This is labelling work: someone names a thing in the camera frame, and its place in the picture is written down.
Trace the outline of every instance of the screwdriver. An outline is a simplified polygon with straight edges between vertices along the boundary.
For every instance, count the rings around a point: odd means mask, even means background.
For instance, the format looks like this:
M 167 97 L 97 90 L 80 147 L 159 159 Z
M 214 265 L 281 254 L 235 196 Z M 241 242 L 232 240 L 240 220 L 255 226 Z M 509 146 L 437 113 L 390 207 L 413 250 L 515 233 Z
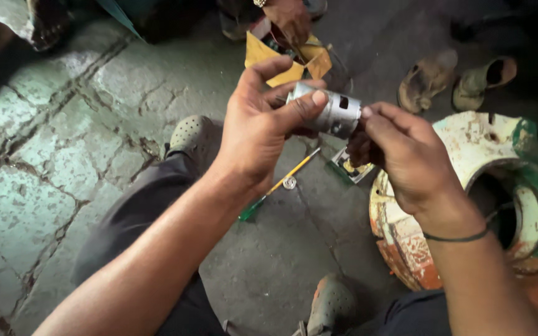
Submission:
M 238 219 L 240 219 L 241 221 L 245 221 L 245 220 L 249 219 L 250 216 L 252 216 L 252 214 L 255 213 L 257 211 L 257 209 L 263 204 L 263 201 L 265 201 L 265 198 L 267 198 L 267 196 L 271 195 L 272 192 L 274 192 L 277 188 L 279 188 L 279 186 L 283 183 L 283 180 L 287 179 L 289 176 L 292 176 L 296 172 L 298 172 L 298 170 L 300 170 L 302 168 L 302 166 L 304 166 L 304 164 L 309 162 L 309 160 L 312 159 L 313 156 L 315 154 L 317 154 L 320 150 L 321 150 L 321 148 L 319 147 L 319 148 L 315 149 L 309 156 L 305 157 L 304 160 L 302 160 L 296 167 L 294 167 L 294 169 L 292 169 L 288 174 L 286 174 L 286 176 L 284 176 L 281 180 L 279 180 L 279 182 L 276 183 L 273 186 L 273 188 L 271 188 L 271 190 L 267 191 L 267 194 L 265 194 L 263 197 L 261 197 L 261 199 L 256 201 L 250 207 L 244 209 L 240 213 L 240 216 L 238 216 Z

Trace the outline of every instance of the person's hand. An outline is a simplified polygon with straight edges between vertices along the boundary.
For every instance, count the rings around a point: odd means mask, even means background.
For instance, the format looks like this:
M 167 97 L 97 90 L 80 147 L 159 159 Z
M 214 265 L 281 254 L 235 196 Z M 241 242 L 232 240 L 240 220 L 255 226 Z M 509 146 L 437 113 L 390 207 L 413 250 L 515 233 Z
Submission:
M 292 45 L 297 47 L 308 41 L 310 14 L 303 0 L 268 0 L 263 11 Z
M 308 130 L 299 127 L 305 120 L 316 118 L 328 101 L 324 92 L 315 91 L 284 105 L 279 97 L 287 97 L 295 81 L 261 92 L 265 81 L 291 67 L 290 57 L 278 56 L 244 70 L 229 99 L 221 148 L 210 168 L 232 173 L 239 184 L 258 195 L 271 187 L 286 139 L 293 133 L 308 135 Z M 305 82 L 326 87 L 324 81 Z
M 355 166 L 373 162 L 387 172 L 404 212 L 441 211 L 441 200 L 464 190 L 445 145 L 426 120 L 388 103 L 362 109 L 347 152 Z

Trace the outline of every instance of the cardboard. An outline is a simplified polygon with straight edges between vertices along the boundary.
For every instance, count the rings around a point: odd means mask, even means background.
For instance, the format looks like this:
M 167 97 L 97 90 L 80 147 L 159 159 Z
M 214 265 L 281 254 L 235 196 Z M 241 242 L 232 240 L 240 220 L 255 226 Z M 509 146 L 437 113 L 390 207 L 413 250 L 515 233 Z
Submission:
M 269 48 L 261 40 L 269 34 L 271 31 L 271 21 L 267 18 L 262 19 L 256 25 L 251 27 L 251 29 L 246 33 L 246 60 L 244 61 L 244 66 L 247 68 L 255 63 L 263 61 L 267 58 L 280 56 L 280 54 Z M 325 47 L 320 46 L 320 41 L 317 37 L 311 35 L 309 42 L 319 44 L 305 44 L 300 47 L 300 53 L 304 58 L 308 59 L 309 62 L 305 65 L 298 62 L 294 62 L 292 67 L 284 73 L 272 78 L 267 81 L 267 84 L 271 87 L 276 87 L 278 85 L 290 82 L 297 81 L 302 79 L 304 74 L 304 69 L 308 69 L 313 80 L 319 80 L 323 78 L 325 73 L 327 73 L 331 67 L 331 58 L 329 58 L 329 51 Z

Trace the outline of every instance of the fingernail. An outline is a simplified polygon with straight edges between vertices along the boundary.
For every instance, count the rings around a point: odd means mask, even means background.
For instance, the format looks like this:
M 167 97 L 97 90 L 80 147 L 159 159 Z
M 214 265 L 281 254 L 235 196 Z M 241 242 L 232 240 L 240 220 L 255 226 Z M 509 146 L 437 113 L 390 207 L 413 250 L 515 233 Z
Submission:
M 373 110 L 369 106 L 365 106 L 361 110 L 361 118 L 368 118 L 373 115 Z
M 313 93 L 312 98 L 313 98 L 313 102 L 316 105 L 323 105 L 327 103 L 327 95 L 325 95 L 325 92 L 323 91 L 315 91 Z

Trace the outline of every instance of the silver motor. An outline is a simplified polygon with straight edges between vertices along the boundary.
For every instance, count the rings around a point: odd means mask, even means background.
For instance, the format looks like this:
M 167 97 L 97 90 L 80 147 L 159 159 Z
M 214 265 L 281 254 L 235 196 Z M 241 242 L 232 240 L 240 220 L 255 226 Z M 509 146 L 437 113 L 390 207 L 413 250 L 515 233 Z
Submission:
M 288 101 L 300 98 L 308 93 L 319 90 L 303 82 L 296 83 L 294 91 L 288 94 Z M 361 102 L 339 93 L 322 90 L 329 97 L 329 102 L 318 118 L 309 120 L 305 126 L 317 132 L 327 133 L 340 139 L 348 139 L 361 117 Z

